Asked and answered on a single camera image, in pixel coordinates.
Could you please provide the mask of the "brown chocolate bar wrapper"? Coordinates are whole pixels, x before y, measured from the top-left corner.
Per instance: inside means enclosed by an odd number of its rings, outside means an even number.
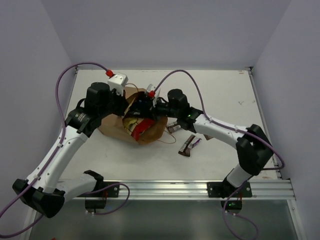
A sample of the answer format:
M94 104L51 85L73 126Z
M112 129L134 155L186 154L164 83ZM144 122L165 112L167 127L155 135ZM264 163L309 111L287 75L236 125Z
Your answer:
M169 123L169 124L166 126L166 128L167 128L168 132L169 132L170 134L172 134L172 133L180 130L182 127L181 127L180 124L178 124L178 123L175 121L175 122Z

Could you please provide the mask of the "brown purple chocolate bar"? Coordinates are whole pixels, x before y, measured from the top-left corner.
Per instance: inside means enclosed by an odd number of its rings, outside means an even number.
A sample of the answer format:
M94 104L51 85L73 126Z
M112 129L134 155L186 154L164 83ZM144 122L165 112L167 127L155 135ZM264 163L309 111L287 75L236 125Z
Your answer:
M178 154L185 156L185 157L190 157L191 156L191 150L201 142L201 138L197 137L194 134L191 134L189 138L184 142L182 147L179 149Z

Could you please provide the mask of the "brown paper bag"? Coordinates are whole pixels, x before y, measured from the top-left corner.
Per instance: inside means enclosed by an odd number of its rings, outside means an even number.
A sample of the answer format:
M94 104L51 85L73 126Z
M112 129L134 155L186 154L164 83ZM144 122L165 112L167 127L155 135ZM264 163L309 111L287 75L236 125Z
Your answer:
M135 143L139 145L147 145L155 141L160 141L163 133L166 131L168 118L161 116L158 120L154 120L154 124L140 135L138 141L136 141L124 128L124 118L139 118L129 114L129 109L125 110L125 116L109 115L102 119L101 126L98 130L107 137L112 137L118 140L122 140L129 143Z

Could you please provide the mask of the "dark chocolate bar wrapper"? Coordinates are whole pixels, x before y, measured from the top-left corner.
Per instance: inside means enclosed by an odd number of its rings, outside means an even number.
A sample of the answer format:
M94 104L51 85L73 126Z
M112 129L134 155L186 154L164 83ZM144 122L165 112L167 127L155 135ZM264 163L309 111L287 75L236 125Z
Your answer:
M209 141L209 140L213 139L213 137L212 137L212 136L207 135L207 134L204 134L203 136L204 136L204 138L205 138L207 141Z

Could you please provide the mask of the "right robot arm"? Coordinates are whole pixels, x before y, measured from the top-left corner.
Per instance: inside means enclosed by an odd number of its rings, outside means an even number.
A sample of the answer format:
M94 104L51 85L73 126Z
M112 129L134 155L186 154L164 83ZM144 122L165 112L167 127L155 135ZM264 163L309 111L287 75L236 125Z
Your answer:
M210 118L203 110L190 106L180 89L170 90L167 100L152 97L152 92L142 93L128 113L152 120L174 118L183 130L207 135L233 147L238 164L218 186L222 198L235 196L245 181L259 175L273 155L271 144L260 126L243 127Z

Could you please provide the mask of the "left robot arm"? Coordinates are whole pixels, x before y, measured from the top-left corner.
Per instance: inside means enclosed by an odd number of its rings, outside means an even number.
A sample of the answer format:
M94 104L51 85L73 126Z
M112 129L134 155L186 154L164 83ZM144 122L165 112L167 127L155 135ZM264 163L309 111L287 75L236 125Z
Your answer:
M52 218L71 199L103 193L103 176L86 170L80 177L60 182L69 162L109 115L123 116L128 107L123 85L94 82L86 97L78 101L63 122L54 146L38 167L26 178L17 179L13 190L21 201L41 215Z

